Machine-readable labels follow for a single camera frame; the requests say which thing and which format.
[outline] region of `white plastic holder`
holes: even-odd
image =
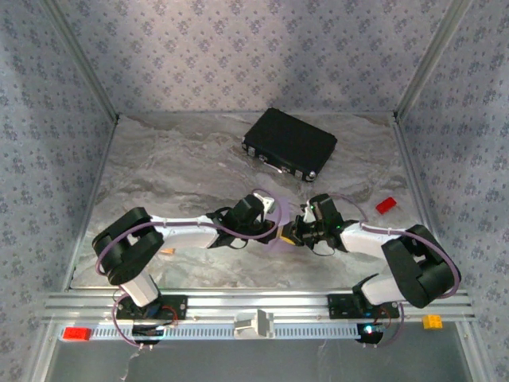
[[[274,338],[274,314],[258,309],[256,313],[240,313],[233,322],[233,337],[238,340]]]

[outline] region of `cable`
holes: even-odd
[[[453,279],[454,279],[453,288],[449,292],[447,292],[447,293],[445,293],[442,296],[437,297],[437,298],[448,298],[448,297],[453,296],[458,291],[458,289],[460,287],[460,274],[458,273],[458,270],[456,269],[456,266],[454,265],[454,263],[451,260],[451,258],[449,257],[449,255],[447,255],[442,249],[440,249],[439,247],[437,247],[435,244],[431,243],[429,240],[425,239],[424,237],[420,237],[419,235],[415,235],[412,232],[366,226],[365,223],[368,222],[368,218],[367,218],[366,213],[362,209],[362,207],[360,207],[360,205],[358,205],[350,197],[347,197],[347,196],[345,196],[345,195],[343,195],[341,193],[335,193],[335,194],[332,194],[331,196],[332,197],[339,197],[340,199],[343,199],[343,200],[347,201],[348,203],[350,203],[351,205],[355,206],[360,211],[360,213],[363,216],[363,219],[359,222],[359,225],[360,225],[360,227],[364,231],[371,232],[371,233],[378,233],[378,234],[382,234],[382,235],[408,236],[408,237],[411,237],[412,239],[414,239],[416,241],[419,241],[419,242],[423,243],[426,247],[434,250],[445,261],[445,263],[449,266],[449,269],[451,270],[451,273],[453,274]]]
[[[408,236],[416,241],[423,243],[426,247],[434,250],[447,263],[447,265],[449,266],[449,269],[453,273],[453,278],[454,278],[453,288],[449,292],[447,292],[437,298],[448,298],[448,297],[453,296],[457,292],[458,288],[460,287],[460,274],[458,273],[458,270],[456,269],[456,266],[454,265],[451,258],[443,250],[441,250],[439,247],[437,247],[435,244],[433,244],[429,240],[425,239],[424,237],[415,235],[412,232],[401,231],[401,230],[392,230],[392,229],[386,229],[386,228],[369,227],[369,226],[366,226],[365,224],[361,224],[361,228],[364,231],[371,232],[371,233],[381,233],[383,235],[387,234],[387,235]]]
[[[119,324],[117,323],[117,309],[119,307],[119,303],[124,299],[130,297],[128,293],[124,293],[120,298],[113,303],[113,307],[111,308],[111,320],[113,321],[114,327],[117,329],[117,332],[120,334],[120,337],[127,342],[129,345],[139,348],[140,345],[128,338],[124,333],[122,333]]]
[[[228,244],[227,247],[231,248],[231,249],[235,249],[235,250],[244,249],[247,246],[247,240],[244,240],[243,242],[244,242],[244,245],[242,247],[234,247],[231,244]]]
[[[386,346],[389,346],[390,344],[393,344],[396,342],[396,340],[401,336],[401,333],[403,332],[403,324],[405,323],[405,310],[403,309],[403,304],[399,303],[399,310],[401,311],[400,317],[401,320],[399,322],[399,326],[396,329],[396,333],[394,333],[394,336],[392,336],[389,340],[382,342],[381,345],[373,345],[374,348],[384,348]]]
[[[385,309],[383,306],[380,306],[380,309],[379,309],[379,313],[378,315],[376,316],[375,320],[373,321],[373,325],[376,324],[378,322],[378,320],[380,319],[380,315],[382,312],[385,312],[385,314],[387,315],[387,317],[389,318],[389,324],[385,327],[385,329],[389,329],[390,328],[390,324],[392,323],[392,317],[390,316],[390,313],[389,313],[389,310]]]
[[[103,262],[103,259],[106,256],[106,254],[113,248],[114,245],[116,245],[121,240],[124,240],[126,237],[128,237],[128,235],[130,235],[132,233],[135,233],[135,232],[137,232],[137,231],[139,231],[139,230],[141,230],[143,228],[147,228],[147,227],[194,227],[194,226],[203,226],[203,227],[210,227],[210,228],[219,229],[219,230],[224,231],[224,232],[226,232],[226,233],[228,233],[228,234],[230,234],[230,235],[232,235],[234,237],[237,237],[239,239],[245,239],[245,240],[258,240],[258,239],[262,239],[262,238],[270,235],[272,232],[274,232],[275,230],[278,229],[279,223],[281,223],[281,218],[282,218],[282,204],[281,204],[281,201],[276,196],[272,195],[270,192],[268,192],[268,191],[266,191],[264,189],[253,189],[251,191],[251,193],[255,193],[255,192],[266,193],[267,195],[269,195],[269,197],[272,197],[276,201],[276,204],[278,206],[277,214],[276,214],[276,221],[274,222],[274,226],[271,229],[269,229],[267,232],[264,232],[264,233],[259,234],[259,235],[249,236],[249,235],[244,235],[242,233],[238,233],[238,232],[232,231],[231,229],[228,229],[226,227],[223,227],[223,226],[218,225],[218,224],[213,224],[213,223],[196,223],[196,222],[185,222],[185,221],[180,221],[180,222],[149,221],[148,223],[139,224],[139,225],[136,225],[136,226],[128,229],[127,231],[125,231],[122,234],[120,234],[117,237],[115,237],[110,243],[108,243],[108,245],[101,251],[101,253],[97,257],[97,261],[95,262],[95,271],[99,275],[106,276],[107,275],[106,272],[104,272],[101,269],[101,263]]]

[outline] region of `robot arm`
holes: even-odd
[[[273,209],[274,199],[257,193],[247,195],[234,208],[192,219],[166,219],[151,216],[144,208],[131,209],[92,241],[98,256],[96,270],[128,293],[137,306],[148,306],[160,293],[144,268],[163,245],[217,248],[230,246],[238,237],[266,244],[277,235],[278,222],[264,219]]]
[[[273,205],[272,198],[250,194],[232,209],[195,219],[165,219],[136,208],[101,232],[92,246],[110,284],[120,285],[137,306],[147,307],[160,293],[144,268],[163,244],[171,248],[217,248],[229,246],[236,237],[267,244],[278,234],[279,222],[264,219]],[[325,241],[331,248],[362,252],[388,262],[392,275],[372,275],[352,288],[360,310],[402,300],[422,308],[457,285],[443,256],[409,237],[428,240],[440,248],[424,226],[379,232],[380,228],[356,220],[345,221],[327,194],[310,199],[302,209],[304,215],[282,229],[281,238],[287,242],[313,250],[315,244]],[[126,235],[129,231],[137,240],[130,240]]]
[[[354,286],[361,308],[403,300],[423,308],[460,282],[456,265],[423,225],[383,229],[344,221],[328,194],[313,197],[302,209],[304,215],[285,226],[286,241],[312,250],[325,241],[331,248],[388,262],[391,275],[372,275]]]

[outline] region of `yellow lego brick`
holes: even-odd
[[[442,329],[442,319],[437,314],[428,314],[422,318],[424,329]]]

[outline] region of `marble surface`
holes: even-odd
[[[405,227],[418,222],[391,128],[384,118],[348,114],[296,115],[338,138],[336,150],[314,183],[280,174],[246,156],[242,136],[260,116],[160,114],[122,116],[107,159],[90,223],[76,257],[72,287],[107,286],[94,270],[91,240],[135,206],[167,217],[194,217],[233,206],[255,187],[298,205],[318,193],[343,193],[366,210],[372,224]],[[375,206],[392,196],[398,205],[385,216]],[[345,219],[352,206],[336,202]],[[351,287],[375,272],[379,259],[337,251],[319,257],[307,248],[268,251],[250,242],[243,250],[181,249],[157,254],[148,270],[159,287]]]

